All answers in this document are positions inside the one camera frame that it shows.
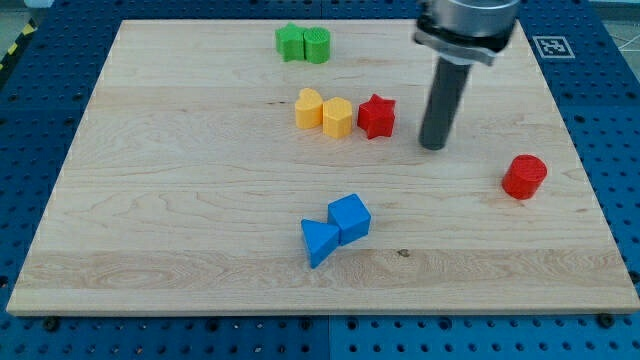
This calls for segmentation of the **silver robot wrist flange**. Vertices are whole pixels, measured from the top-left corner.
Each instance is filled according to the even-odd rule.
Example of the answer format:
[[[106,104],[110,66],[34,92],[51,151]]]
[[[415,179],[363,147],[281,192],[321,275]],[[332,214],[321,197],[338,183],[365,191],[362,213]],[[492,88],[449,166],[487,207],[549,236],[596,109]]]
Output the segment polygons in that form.
[[[426,0],[414,41],[455,65],[492,66],[508,45],[519,0]]]

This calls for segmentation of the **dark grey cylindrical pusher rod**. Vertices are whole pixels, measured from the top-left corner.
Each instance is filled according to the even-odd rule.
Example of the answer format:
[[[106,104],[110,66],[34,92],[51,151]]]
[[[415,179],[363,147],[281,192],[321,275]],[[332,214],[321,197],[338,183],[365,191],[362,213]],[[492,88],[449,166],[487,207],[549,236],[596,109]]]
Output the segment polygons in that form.
[[[418,137],[424,148],[445,147],[470,69],[467,64],[454,64],[444,57],[438,59]]]

